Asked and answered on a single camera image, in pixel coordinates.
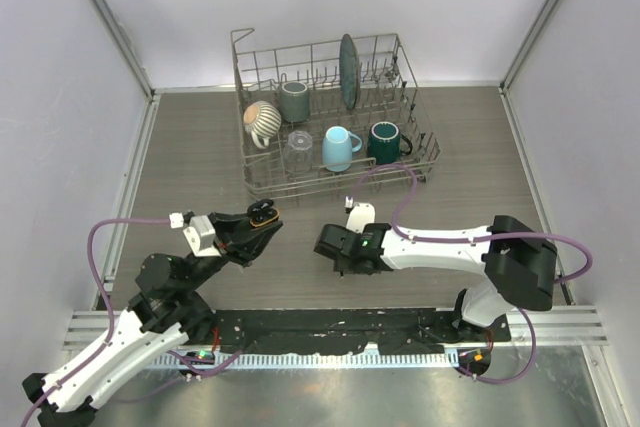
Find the small black earbud case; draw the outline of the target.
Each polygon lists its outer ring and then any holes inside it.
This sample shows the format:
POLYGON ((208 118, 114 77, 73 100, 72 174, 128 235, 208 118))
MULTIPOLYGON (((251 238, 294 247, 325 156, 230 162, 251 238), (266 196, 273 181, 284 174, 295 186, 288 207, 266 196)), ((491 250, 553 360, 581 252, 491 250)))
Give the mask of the small black earbud case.
POLYGON ((272 199, 260 199, 247 208, 246 215, 253 228, 266 226, 279 220, 280 214, 272 199))

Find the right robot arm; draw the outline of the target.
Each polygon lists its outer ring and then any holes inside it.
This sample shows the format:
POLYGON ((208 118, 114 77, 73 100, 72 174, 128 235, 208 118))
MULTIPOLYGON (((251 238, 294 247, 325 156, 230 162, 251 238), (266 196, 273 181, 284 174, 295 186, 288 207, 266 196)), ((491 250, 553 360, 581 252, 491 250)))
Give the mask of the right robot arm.
POLYGON ((340 274, 372 275, 415 268, 476 274, 482 281, 464 289, 451 327, 472 342, 514 308, 546 312, 553 306, 557 248, 540 232, 499 215, 489 226, 428 231, 368 223, 354 231, 325 225, 314 252, 340 274))

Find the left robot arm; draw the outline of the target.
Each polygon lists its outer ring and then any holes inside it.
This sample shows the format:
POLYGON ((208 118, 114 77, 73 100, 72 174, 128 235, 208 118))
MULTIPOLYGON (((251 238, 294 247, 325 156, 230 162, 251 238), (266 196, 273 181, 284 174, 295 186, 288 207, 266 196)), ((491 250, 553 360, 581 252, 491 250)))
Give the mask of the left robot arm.
POLYGON ((42 426, 88 426, 152 360, 183 344, 205 344, 217 320, 198 288, 229 263, 250 266, 283 225, 271 199, 240 214, 175 212, 155 222, 181 230, 190 253, 146 257, 137 294, 120 314, 107 311, 106 331, 59 369, 23 380, 32 403, 27 419, 42 426))

